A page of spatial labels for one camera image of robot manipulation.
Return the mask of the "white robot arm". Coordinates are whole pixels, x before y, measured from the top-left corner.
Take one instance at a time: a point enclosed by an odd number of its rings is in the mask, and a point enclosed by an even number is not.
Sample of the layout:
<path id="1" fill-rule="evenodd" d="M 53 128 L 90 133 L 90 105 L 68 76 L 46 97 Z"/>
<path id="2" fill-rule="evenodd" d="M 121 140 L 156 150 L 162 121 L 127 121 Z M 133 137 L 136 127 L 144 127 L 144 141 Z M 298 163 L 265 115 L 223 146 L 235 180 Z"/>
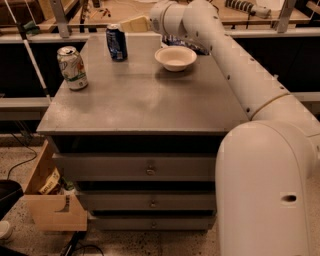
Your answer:
<path id="1" fill-rule="evenodd" d="M 225 32 L 207 0 L 161 0 L 120 28 L 204 47 L 248 117 L 216 158 L 221 256 L 311 256 L 306 180 L 319 167 L 319 121 Z"/>

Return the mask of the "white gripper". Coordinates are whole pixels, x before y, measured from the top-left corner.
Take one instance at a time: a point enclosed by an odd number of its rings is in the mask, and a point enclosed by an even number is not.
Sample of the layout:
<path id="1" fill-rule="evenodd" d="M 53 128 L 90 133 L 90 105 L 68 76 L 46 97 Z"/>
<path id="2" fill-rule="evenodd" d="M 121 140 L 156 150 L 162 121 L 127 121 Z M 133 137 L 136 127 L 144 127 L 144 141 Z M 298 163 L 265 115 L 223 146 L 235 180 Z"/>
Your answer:
<path id="1" fill-rule="evenodd" d="M 161 35 L 185 36 L 187 34 L 183 25 L 185 9 L 185 5 L 175 1 L 159 1 L 149 12 L 152 30 Z M 147 32 L 150 30 L 149 20 L 146 16 L 138 16 L 120 23 L 120 30 L 127 32 L 129 60 L 153 61 L 155 52 L 161 47 L 161 36 Z"/>

